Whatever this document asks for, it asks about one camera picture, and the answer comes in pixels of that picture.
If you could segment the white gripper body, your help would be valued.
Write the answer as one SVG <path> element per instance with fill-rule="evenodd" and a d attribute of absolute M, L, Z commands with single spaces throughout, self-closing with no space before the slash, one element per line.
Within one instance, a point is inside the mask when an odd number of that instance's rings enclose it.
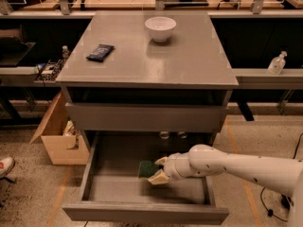
<path fill-rule="evenodd" d="M 164 163 L 164 172 L 171 181 L 180 181 L 193 175 L 187 153 L 171 154 Z"/>

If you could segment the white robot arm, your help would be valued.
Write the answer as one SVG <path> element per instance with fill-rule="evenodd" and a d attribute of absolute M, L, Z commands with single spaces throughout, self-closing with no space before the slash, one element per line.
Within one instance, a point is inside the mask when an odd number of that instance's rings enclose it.
<path fill-rule="evenodd" d="M 155 163 L 161 168 L 148 178 L 151 184 L 227 173 L 276 191 L 291 199 L 287 226 L 303 227 L 302 160 L 226 153 L 199 144 Z"/>

